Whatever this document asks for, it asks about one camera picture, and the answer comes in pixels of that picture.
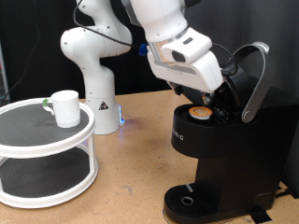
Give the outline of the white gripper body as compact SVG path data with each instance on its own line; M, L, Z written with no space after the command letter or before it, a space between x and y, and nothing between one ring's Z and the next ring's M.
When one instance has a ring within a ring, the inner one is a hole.
M157 63L151 52L148 53L148 60L157 78L194 90L212 93L224 82L216 56L211 51L192 63L173 66Z

